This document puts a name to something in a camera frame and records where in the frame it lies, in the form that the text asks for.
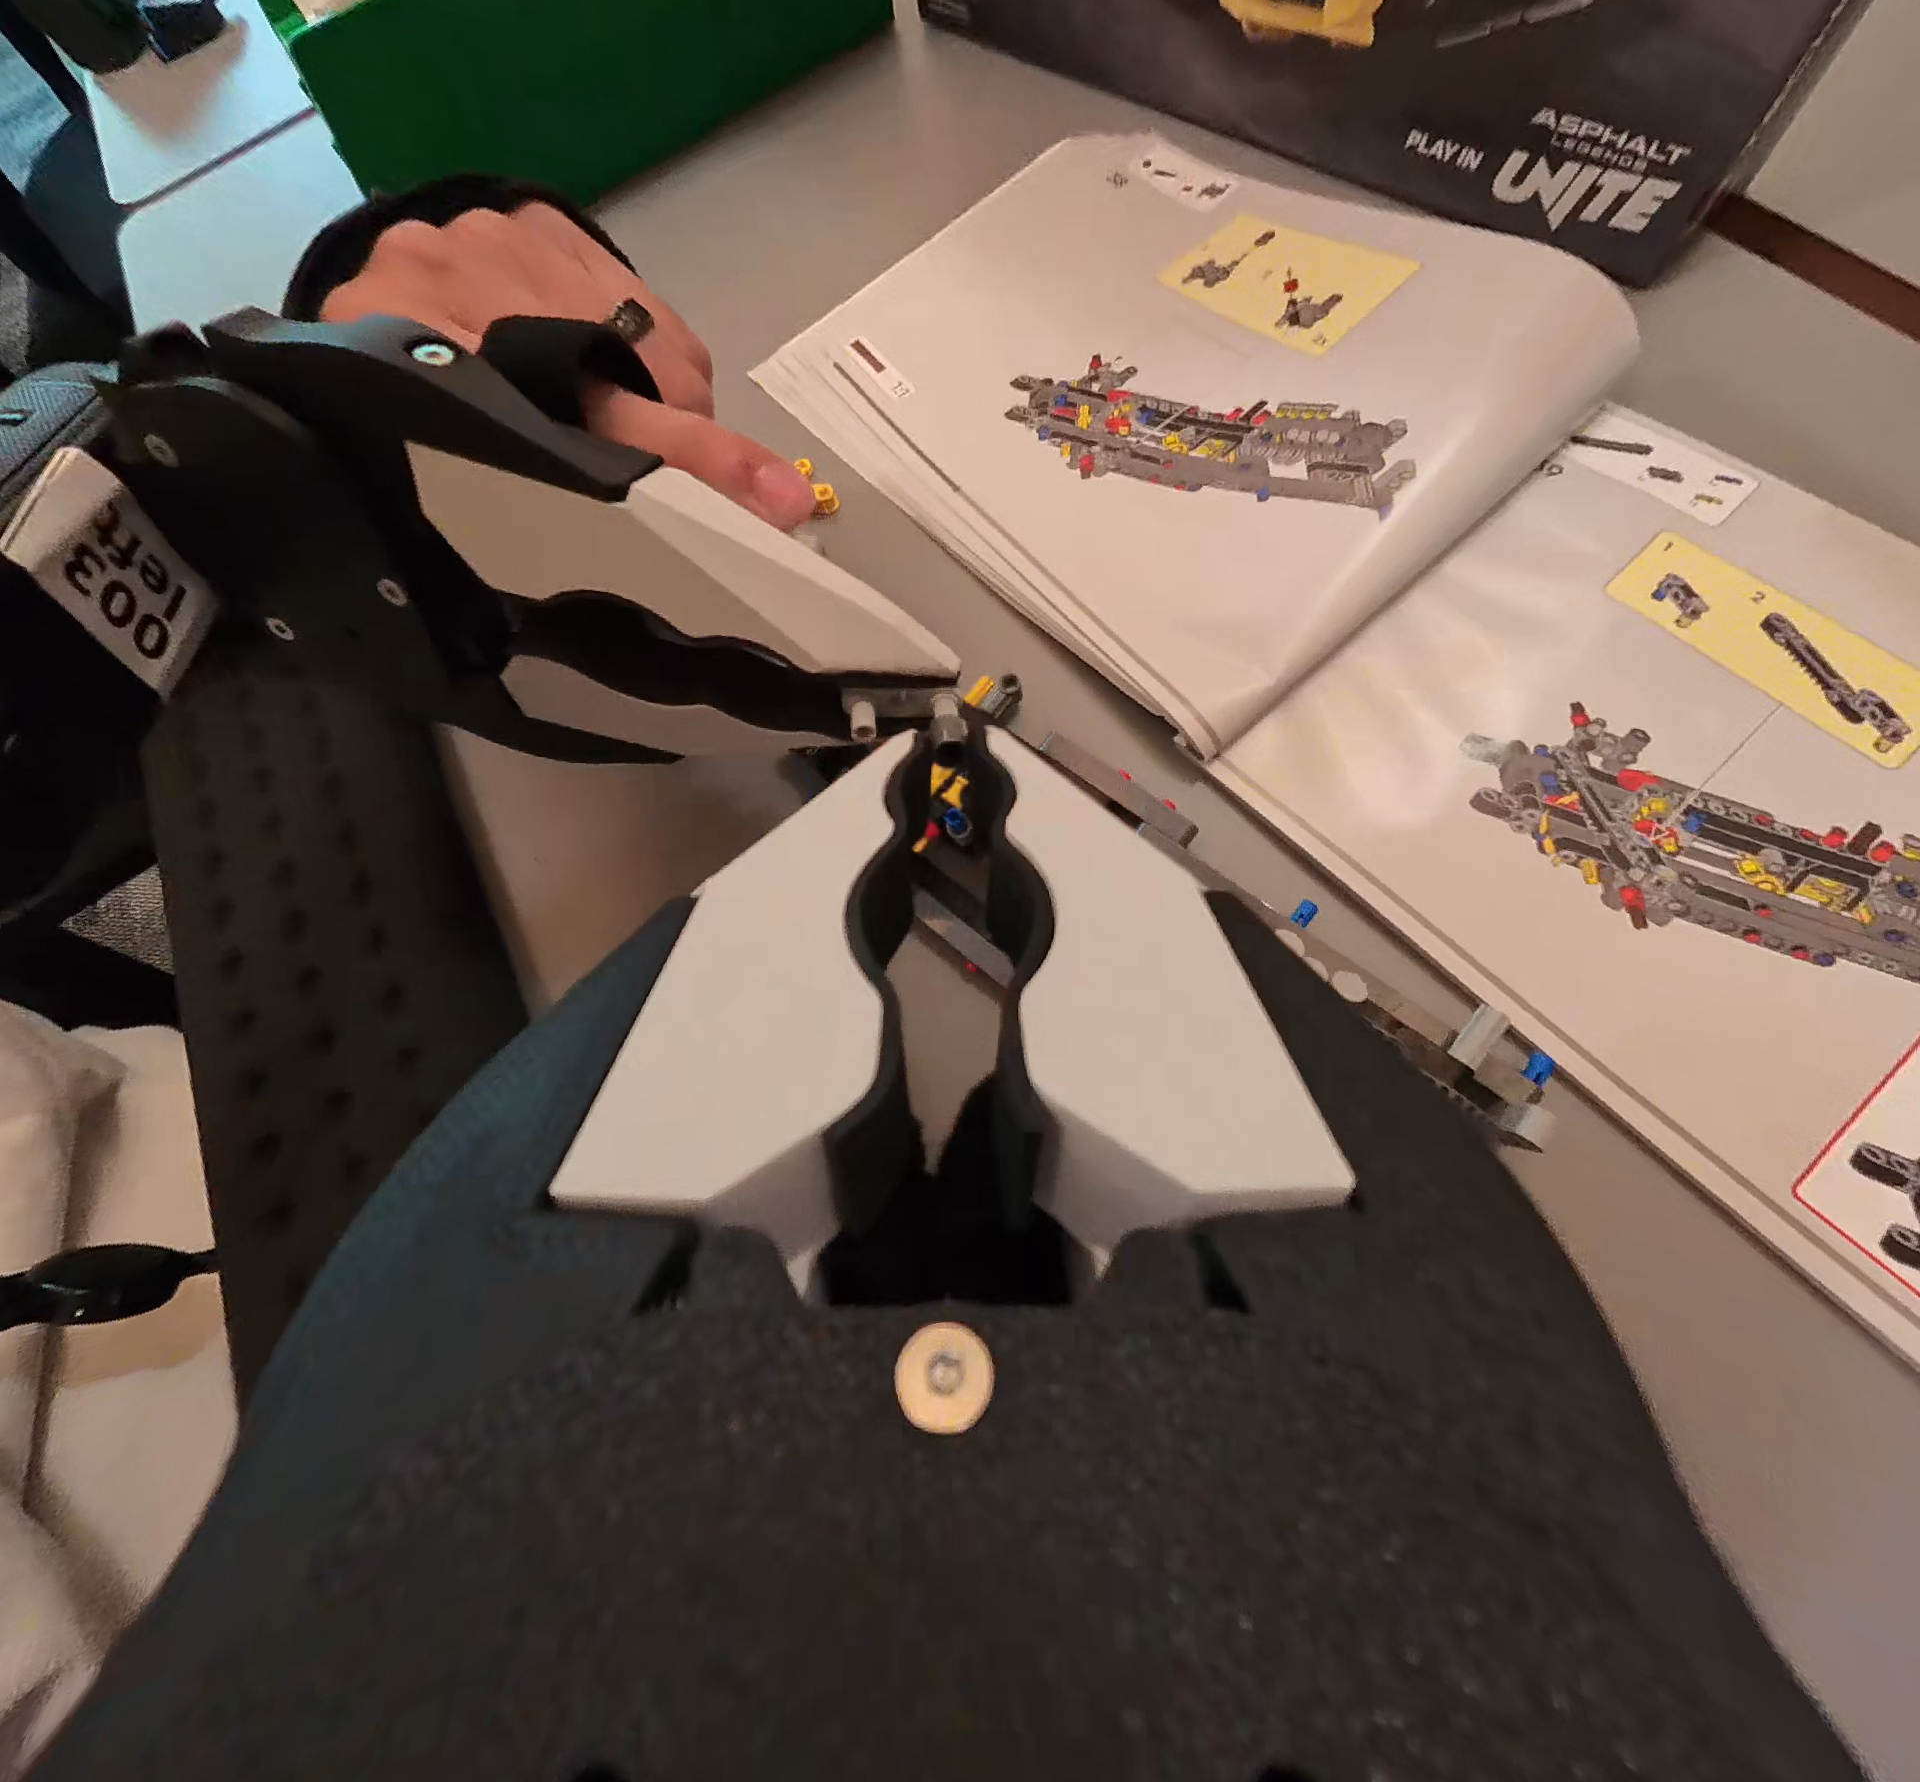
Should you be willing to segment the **multicoloured lego chassis assembly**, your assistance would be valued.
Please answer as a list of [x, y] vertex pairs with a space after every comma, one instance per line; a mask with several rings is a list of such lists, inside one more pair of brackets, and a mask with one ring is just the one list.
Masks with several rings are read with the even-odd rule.
[[[1351, 967], [1317, 933], [1317, 904], [1282, 914], [1262, 898], [1216, 870], [1192, 844], [1197, 827], [1162, 797], [1146, 789], [1127, 773], [1097, 760], [1065, 736], [1048, 736], [1039, 755], [1067, 775], [1103, 811], [1184, 869], [1204, 891], [1233, 901], [1252, 914], [1268, 935], [1284, 947], [1295, 967], [1321, 979], [1325, 990], [1344, 1001], [1351, 1024], [1369, 1024], [1376, 1040], [1406, 1056], [1447, 1100], [1470, 1111], [1499, 1142], [1515, 1152], [1542, 1152], [1554, 1131], [1545, 1089], [1508, 1060], [1511, 1028], [1495, 1021], [1489, 1047], [1477, 1060], [1461, 1060], [1456, 1045], [1467, 1028], [1450, 1028], [1421, 1003], [1395, 992], [1373, 975]], [[971, 781], [954, 760], [937, 759], [928, 781], [928, 821], [915, 847], [915, 922], [950, 951], [960, 972], [1003, 995], [1012, 985], [1012, 962], [989, 937], [986, 920], [986, 852], [977, 834], [977, 801]]]

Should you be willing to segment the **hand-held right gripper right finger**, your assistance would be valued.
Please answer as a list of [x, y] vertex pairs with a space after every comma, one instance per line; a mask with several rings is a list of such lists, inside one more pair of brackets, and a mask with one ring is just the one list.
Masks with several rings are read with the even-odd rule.
[[1357, 1171], [1204, 882], [1023, 740], [989, 730], [1045, 951], [1009, 995], [1039, 1100], [1039, 1206], [1106, 1271], [1137, 1232], [1340, 1209]]

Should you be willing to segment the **green plastic object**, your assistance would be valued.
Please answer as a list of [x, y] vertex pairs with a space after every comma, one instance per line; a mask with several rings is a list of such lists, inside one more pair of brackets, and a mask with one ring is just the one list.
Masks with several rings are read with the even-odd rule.
[[873, 42], [895, 0], [260, 0], [365, 192], [500, 175], [595, 204]]

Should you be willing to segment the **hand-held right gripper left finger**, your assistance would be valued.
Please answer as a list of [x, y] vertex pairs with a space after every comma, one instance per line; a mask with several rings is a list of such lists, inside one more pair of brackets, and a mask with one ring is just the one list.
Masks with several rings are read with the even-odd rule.
[[669, 912], [672, 944], [548, 1196], [744, 1231], [791, 1284], [918, 1158], [892, 951], [934, 753], [877, 747]]

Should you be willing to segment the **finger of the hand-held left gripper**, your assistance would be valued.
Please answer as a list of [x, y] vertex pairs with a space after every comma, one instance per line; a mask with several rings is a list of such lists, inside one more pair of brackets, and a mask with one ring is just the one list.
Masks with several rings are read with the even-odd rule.
[[815, 678], [952, 682], [954, 651], [858, 577], [660, 467], [598, 502], [426, 447], [423, 517], [496, 593], [624, 603], [689, 639], [733, 639]]
[[522, 716], [675, 759], [776, 759], [851, 740], [847, 692], [909, 687], [905, 645], [788, 661], [751, 645], [522, 645], [500, 682]]

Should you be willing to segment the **black lego set box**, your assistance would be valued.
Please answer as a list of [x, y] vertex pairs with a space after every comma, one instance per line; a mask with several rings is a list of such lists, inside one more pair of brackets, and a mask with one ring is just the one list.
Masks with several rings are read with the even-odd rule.
[[919, 0], [1026, 63], [1658, 280], [1869, 0]]

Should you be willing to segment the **black perforated panel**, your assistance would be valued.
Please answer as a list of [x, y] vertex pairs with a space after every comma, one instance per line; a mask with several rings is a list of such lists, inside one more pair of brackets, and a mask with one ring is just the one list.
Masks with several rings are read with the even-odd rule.
[[523, 1024], [432, 727], [234, 651], [141, 747], [247, 1403], [350, 1222]]

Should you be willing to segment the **person's left hand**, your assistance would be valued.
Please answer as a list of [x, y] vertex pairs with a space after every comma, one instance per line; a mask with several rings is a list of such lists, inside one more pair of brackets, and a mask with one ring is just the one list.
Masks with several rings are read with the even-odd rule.
[[714, 361], [707, 341], [631, 266], [588, 238], [564, 212], [522, 206], [470, 212], [444, 228], [399, 222], [328, 301], [334, 324], [370, 315], [409, 318], [477, 350], [500, 318], [605, 322], [637, 301], [653, 327], [637, 341], [660, 396], [588, 380], [590, 435], [656, 455], [779, 529], [815, 516], [812, 484], [791, 458], [714, 418]]

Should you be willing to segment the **lego instruction booklet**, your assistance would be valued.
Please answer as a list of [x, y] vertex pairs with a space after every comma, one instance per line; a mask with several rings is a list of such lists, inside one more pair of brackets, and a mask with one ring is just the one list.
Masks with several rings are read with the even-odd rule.
[[1545, 244], [1061, 140], [751, 373], [1917, 1364], [1917, 549]]

